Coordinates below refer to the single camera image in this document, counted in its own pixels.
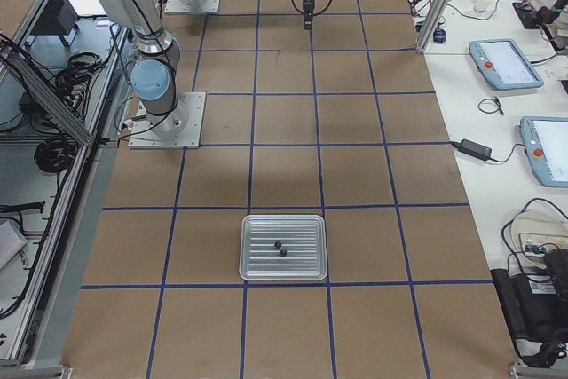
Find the ribbed metal tray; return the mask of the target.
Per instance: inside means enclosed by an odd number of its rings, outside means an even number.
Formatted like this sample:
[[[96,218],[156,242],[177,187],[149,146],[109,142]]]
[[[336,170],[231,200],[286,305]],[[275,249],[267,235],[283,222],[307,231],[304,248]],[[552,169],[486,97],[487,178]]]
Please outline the ribbed metal tray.
[[[280,241],[276,249],[274,242]],[[288,254],[281,257],[279,252]],[[239,273],[244,280],[323,280],[327,277],[325,220],[320,215],[248,215],[241,223]]]

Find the small blue device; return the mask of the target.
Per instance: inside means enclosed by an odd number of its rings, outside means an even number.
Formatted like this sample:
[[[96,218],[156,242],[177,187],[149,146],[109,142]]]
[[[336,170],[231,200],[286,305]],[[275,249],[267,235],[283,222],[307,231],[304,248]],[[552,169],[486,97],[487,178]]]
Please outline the small blue device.
[[[446,42],[446,32],[443,28],[437,28],[434,30],[432,39],[434,43],[445,43]]]

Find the upper teach pendant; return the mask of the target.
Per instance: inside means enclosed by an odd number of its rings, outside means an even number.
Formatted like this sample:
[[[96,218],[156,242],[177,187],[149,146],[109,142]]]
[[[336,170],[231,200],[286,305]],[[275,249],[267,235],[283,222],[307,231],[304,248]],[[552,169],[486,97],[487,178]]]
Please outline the upper teach pendant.
[[[497,91],[536,89],[544,81],[513,39],[471,41],[469,55]]]

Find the teach pendant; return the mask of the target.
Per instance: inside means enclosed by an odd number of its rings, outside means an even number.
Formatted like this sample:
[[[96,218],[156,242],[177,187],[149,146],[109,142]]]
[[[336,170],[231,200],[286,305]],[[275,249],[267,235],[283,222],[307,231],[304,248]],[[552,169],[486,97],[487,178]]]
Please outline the teach pendant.
[[[567,118],[525,116],[520,136],[533,175],[545,187],[567,187]]]
[[[471,41],[469,55],[497,91],[536,89],[544,81],[513,39]]]

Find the black power adapter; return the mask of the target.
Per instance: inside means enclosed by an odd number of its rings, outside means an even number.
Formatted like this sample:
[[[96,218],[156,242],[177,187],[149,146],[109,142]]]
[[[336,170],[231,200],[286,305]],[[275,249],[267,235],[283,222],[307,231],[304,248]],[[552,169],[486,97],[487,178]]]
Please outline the black power adapter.
[[[461,141],[460,151],[483,162],[489,161],[492,156],[492,149],[489,146],[478,144],[469,139]]]

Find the lower teach pendant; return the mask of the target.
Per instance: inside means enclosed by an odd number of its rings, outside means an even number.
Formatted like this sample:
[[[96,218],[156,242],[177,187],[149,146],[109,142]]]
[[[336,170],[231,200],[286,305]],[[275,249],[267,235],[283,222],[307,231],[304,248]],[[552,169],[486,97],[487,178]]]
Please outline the lower teach pendant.
[[[545,187],[567,187],[567,118],[525,116],[520,136],[533,175]]]

